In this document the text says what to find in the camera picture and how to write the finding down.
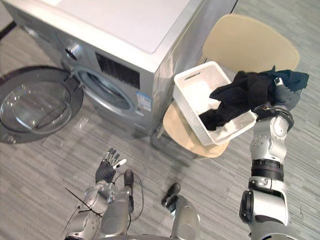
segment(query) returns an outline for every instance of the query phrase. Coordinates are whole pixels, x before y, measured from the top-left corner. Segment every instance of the washing machine top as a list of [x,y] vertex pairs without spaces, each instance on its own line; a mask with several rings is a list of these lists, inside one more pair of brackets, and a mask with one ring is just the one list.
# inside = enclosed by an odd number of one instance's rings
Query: washing machine top
[[190,0],[54,0],[72,14],[153,53]]
[[34,17],[138,68],[155,73],[206,0],[2,0],[9,12]]

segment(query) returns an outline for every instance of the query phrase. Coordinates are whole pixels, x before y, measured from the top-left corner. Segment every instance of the chair leg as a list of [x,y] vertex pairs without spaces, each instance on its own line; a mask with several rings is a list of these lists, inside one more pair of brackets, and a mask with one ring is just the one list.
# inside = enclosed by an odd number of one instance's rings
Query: chair leg
[[159,138],[161,137],[161,135],[164,133],[164,131],[165,131],[165,127],[164,127],[164,125],[161,123],[161,127],[160,127],[158,133],[156,134],[156,138],[159,139]]

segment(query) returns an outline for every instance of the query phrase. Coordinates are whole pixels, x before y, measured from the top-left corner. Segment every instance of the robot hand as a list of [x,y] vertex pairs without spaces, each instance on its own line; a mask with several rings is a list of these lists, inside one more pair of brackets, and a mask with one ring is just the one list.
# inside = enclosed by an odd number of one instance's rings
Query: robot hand
[[107,183],[112,183],[114,176],[116,174],[116,168],[119,168],[127,162],[126,159],[118,161],[119,153],[116,154],[116,150],[110,148],[102,159],[100,166],[95,172],[95,182],[106,181]]
[[274,100],[276,106],[285,107],[288,111],[291,111],[299,102],[302,89],[297,91],[291,91],[284,85],[283,80],[280,77],[277,77],[274,80],[275,83],[275,92]]

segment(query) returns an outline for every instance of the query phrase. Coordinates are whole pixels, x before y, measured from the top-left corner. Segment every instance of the chair backrest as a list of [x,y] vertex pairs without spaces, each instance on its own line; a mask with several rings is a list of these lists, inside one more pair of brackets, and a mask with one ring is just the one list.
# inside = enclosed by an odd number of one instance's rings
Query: chair backrest
[[219,19],[207,37],[202,57],[234,72],[294,70],[299,52],[284,36],[254,18],[227,14]]

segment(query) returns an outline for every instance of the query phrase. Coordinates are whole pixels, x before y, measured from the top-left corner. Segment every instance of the washing machine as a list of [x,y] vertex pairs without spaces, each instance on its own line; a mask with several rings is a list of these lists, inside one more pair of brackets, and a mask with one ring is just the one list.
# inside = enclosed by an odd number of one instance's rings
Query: washing machine
[[151,135],[172,101],[173,76],[195,66],[236,0],[2,2],[59,66],[26,66],[0,79],[0,140],[24,143],[62,128],[84,96]]

